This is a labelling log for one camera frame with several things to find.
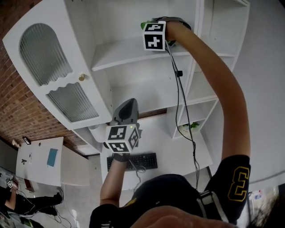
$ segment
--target person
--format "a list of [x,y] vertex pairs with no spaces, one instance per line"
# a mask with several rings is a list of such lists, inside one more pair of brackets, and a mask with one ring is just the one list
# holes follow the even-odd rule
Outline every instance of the person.
[[167,22],[166,37],[193,56],[220,100],[222,161],[202,193],[183,176],[167,174],[143,183],[120,208],[128,158],[116,159],[116,155],[101,188],[100,206],[91,214],[90,228],[233,228],[244,208],[251,167],[248,114],[241,87],[216,53],[184,25]]
[[48,215],[57,215],[54,208],[62,202],[63,192],[58,188],[58,193],[53,197],[26,198],[17,194],[17,185],[12,188],[0,187],[0,207],[4,211],[11,211],[19,215],[33,215],[42,212]]

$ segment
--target white floor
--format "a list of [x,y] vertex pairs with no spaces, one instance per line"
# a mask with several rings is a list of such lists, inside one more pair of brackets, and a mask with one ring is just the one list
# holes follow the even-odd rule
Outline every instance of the white floor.
[[[72,225],[72,228],[88,228],[89,220],[92,211],[99,206],[99,196],[100,189],[102,186],[102,176],[101,176],[101,166],[100,157],[93,156],[90,157],[90,186],[88,187],[75,187],[75,186],[65,186],[65,204],[57,206],[60,215],[66,218]],[[189,183],[195,186],[196,177],[195,173],[191,173],[185,176]],[[209,181],[209,175],[206,169],[200,170],[200,178],[198,190],[203,191]],[[41,194],[37,196],[52,196],[56,193],[56,188],[50,186],[40,186]],[[133,191],[122,191],[120,206],[126,204],[132,197]],[[45,228],[63,227],[70,228],[67,221],[62,220],[62,224],[57,223],[51,217],[46,214],[38,213],[32,219],[39,222]]]

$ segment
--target white shelving unit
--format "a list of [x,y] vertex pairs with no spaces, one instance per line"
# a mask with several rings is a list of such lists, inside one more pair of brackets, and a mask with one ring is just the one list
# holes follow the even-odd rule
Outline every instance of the white shelving unit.
[[[167,52],[143,50],[140,23],[178,16],[232,70],[248,22],[246,0],[43,0],[3,39],[25,83],[40,102],[87,144],[102,150],[88,126],[109,122],[130,98],[139,112],[167,108],[165,125],[178,137],[176,80]],[[203,72],[181,46],[171,48],[191,121],[203,127],[217,103]],[[180,99],[177,121],[185,123]]]

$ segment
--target frosted glass panel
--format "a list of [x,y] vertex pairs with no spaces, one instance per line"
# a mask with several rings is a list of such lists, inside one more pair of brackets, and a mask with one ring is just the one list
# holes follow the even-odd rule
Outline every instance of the frosted glass panel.
[[20,53],[40,85],[72,72],[55,32],[46,24],[34,24],[24,32]]
[[71,122],[99,116],[78,82],[50,91],[48,96]]

